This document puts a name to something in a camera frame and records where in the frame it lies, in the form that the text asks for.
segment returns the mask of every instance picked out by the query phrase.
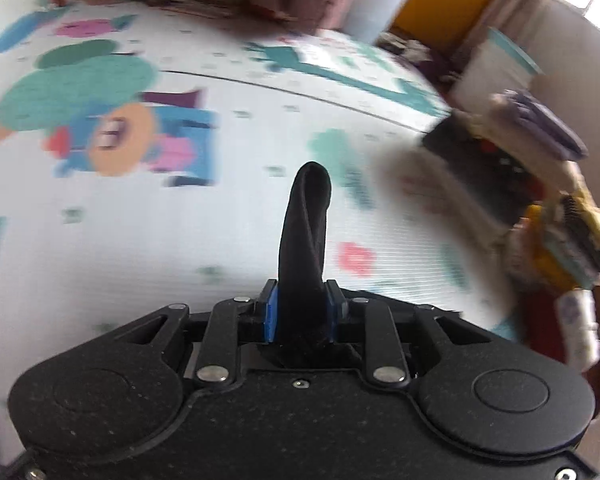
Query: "silver rivet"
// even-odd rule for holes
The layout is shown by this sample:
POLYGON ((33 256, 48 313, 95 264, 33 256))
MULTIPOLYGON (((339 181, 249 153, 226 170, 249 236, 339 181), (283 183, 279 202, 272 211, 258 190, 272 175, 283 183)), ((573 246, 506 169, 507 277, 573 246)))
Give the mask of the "silver rivet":
POLYGON ((209 365, 200 368, 196 372, 196 375, 201 381, 205 381, 205 383, 221 383, 229 377, 229 370, 223 366, 209 365))
POLYGON ((298 390, 306 390, 310 386, 310 383, 305 379, 298 379, 293 382, 293 385, 294 388, 298 388, 298 390))
POLYGON ((399 383, 405 377, 404 370, 395 366, 381 366, 374 370, 374 379, 381 383, 399 383))
POLYGON ((46 475, 40 469, 33 467, 26 472, 25 478, 27 480, 46 480, 46 475))
POLYGON ((555 474, 555 480, 576 480, 577 477, 577 473, 568 467, 560 469, 560 471, 555 474))

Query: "stack of clothes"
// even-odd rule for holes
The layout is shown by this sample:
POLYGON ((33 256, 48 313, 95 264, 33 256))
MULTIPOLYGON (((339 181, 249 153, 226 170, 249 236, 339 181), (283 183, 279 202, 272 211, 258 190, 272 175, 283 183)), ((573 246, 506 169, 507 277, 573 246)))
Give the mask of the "stack of clothes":
MULTIPOLYGON (((562 336, 561 354, 544 353, 579 370, 597 362, 590 291, 600 285, 600 208, 578 166, 588 155, 582 140, 528 92, 505 91, 491 97, 485 116, 454 111, 423 138, 420 153, 520 290, 545 295, 526 302, 548 303, 562 336)), ((536 324, 542 346, 547 320, 536 307, 531 317, 530 338, 536 324)))

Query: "plastic container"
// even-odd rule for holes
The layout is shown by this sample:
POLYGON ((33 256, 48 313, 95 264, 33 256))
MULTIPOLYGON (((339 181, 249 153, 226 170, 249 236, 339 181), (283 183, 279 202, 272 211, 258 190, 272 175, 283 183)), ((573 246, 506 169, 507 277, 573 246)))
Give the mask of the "plastic container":
POLYGON ((478 47, 451 97, 465 111, 485 114, 489 96, 503 90, 526 90, 542 73, 524 50, 501 32, 491 28, 487 41, 478 47))
POLYGON ((354 40, 373 44, 387 30, 406 0, 353 0, 342 31, 354 40))

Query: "orange cabinet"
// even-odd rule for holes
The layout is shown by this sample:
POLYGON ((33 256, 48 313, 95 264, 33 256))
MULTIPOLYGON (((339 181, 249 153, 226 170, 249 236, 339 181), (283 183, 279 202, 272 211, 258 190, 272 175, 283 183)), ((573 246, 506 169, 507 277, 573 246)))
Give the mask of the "orange cabinet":
POLYGON ((489 1, 409 0, 394 26, 441 54, 451 54, 489 1))

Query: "play mat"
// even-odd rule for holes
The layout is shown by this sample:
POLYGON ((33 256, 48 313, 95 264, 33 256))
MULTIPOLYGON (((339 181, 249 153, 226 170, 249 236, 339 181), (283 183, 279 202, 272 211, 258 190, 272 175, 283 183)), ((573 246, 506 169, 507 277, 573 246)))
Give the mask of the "play mat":
POLYGON ((333 183, 325 278, 510 328, 503 277, 413 152, 447 113, 415 70, 334 32, 48 1, 0 0, 0 463, 26 368, 275 277, 308 160, 333 183))

